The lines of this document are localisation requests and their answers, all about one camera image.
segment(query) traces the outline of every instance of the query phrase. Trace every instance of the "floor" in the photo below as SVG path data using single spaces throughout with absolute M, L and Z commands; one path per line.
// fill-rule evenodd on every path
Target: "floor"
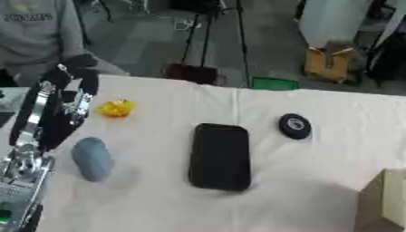
M 406 95 L 406 82 L 387 82 L 378 88 L 368 78 L 362 86 L 310 80 L 302 75 L 306 44 L 293 21 L 299 0 L 243 0 L 246 39 L 251 76 L 277 77 L 299 81 L 301 88 Z M 162 67 L 180 61 L 188 32 L 174 30 L 174 18 L 193 14 L 160 11 L 143 14 L 130 10 L 122 1 L 106 0 L 113 23 L 106 14 L 86 10 L 84 21 L 92 40 L 90 50 L 134 76 L 161 76 Z M 234 1 L 226 3 L 232 6 Z M 205 24 L 198 29 L 189 64 L 198 64 L 203 46 Z M 228 87 L 245 87 L 242 53 L 237 30 L 237 14 L 228 12 L 212 28 L 207 66 L 217 67 L 227 77 Z

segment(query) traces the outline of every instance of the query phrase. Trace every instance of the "yellow plastic toy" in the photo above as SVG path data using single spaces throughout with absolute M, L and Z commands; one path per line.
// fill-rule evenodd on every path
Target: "yellow plastic toy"
M 128 100 L 107 101 L 97 107 L 96 111 L 107 117 L 125 118 L 129 116 L 136 106 L 137 104 L 135 102 Z

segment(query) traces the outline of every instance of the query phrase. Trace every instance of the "white tablecloth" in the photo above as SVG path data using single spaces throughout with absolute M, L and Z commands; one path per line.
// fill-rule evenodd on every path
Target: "white tablecloth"
M 92 113 L 55 152 L 40 232 L 350 232 L 357 191 L 382 169 L 405 167 L 402 97 L 103 77 L 94 106 L 118 99 L 139 107 L 126 119 Z M 291 112 L 309 119 L 312 138 L 278 131 Z M 227 195 L 188 184 L 192 131 L 202 122 L 249 131 L 250 190 Z M 83 180 L 71 160 L 71 147 L 89 136 L 103 139 L 115 160 L 104 183 Z

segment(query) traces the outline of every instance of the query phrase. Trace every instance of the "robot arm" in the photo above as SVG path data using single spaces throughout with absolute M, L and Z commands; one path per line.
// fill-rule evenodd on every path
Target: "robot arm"
M 12 151 L 0 162 L 0 231 L 35 231 L 56 149 L 88 116 L 98 91 L 90 56 L 73 57 L 48 72 L 27 93 L 10 135 Z M 82 79 L 77 92 L 64 89 Z

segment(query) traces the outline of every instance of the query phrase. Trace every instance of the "gray sponge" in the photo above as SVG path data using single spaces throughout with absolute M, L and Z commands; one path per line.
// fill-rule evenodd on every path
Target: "gray sponge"
M 83 177 L 91 182 L 103 181 L 111 174 L 111 155 L 98 138 L 86 138 L 76 143 L 72 158 Z

